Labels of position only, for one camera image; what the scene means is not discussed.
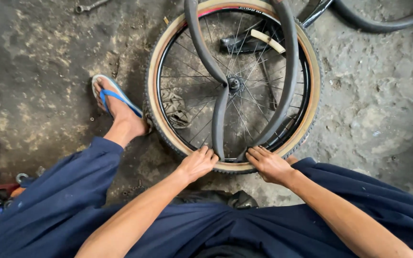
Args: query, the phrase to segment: left hand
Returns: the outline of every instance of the left hand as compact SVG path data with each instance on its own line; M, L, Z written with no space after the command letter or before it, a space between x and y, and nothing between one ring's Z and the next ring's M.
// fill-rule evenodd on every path
M187 156L174 173L185 177L190 184L210 172L218 160L219 157L212 149L202 146Z

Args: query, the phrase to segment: wrench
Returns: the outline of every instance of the wrench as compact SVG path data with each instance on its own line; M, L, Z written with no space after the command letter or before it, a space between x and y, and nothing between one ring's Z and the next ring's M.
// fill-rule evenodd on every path
M92 5L78 5L75 10L78 14L82 14L83 12L90 11L91 9L93 9L95 7L98 7L98 6L104 4L108 1L109 0L99 0L98 2L96 2Z

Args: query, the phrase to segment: inner tube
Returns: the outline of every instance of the inner tube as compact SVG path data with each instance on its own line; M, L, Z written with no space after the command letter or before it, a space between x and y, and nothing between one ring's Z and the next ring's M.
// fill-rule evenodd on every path
M365 19L358 15L351 7L347 6L346 0L335 0L332 3L332 7L345 21L364 32L387 33L405 29L413 25L413 14L395 21L378 22Z

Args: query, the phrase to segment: blue clothing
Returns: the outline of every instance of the blue clothing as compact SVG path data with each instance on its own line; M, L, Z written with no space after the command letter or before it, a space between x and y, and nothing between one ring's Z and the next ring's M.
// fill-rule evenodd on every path
M74 257L122 205L102 208L121 146L94 138L32 183L0 216L1 258ZM293 165L362 209L413 249L413 195L311 158ZM187 258L199 249L245 242L271 258L355 257L306 204L234 210L216 203L167 206L126 257Z

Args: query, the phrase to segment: concrete floor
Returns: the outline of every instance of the concrete floor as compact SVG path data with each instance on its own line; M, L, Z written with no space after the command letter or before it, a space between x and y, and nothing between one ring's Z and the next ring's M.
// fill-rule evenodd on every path
M104 135L112 120L95 106L90 76L117 73L129 98L141 105L152 44L165 27L164 16L175 19L182 3L112 0L76 15L77 1L0 0L2 181L50 167L86 148L93 136ZM300 13L307 1L292 4ZM413 1L406 0L357 5L377 20L413 12ZM367 34L328 11L308 33L320 52L325 87L313 133L295 155L358 169L413 193L413 27ZM135 139L122 157L110 202L121 200L122 191L137 186L139 179L144 186L157 183L178 162L157 134ZM257 174L210 173L196 186L243 189L263 206L301 202Z

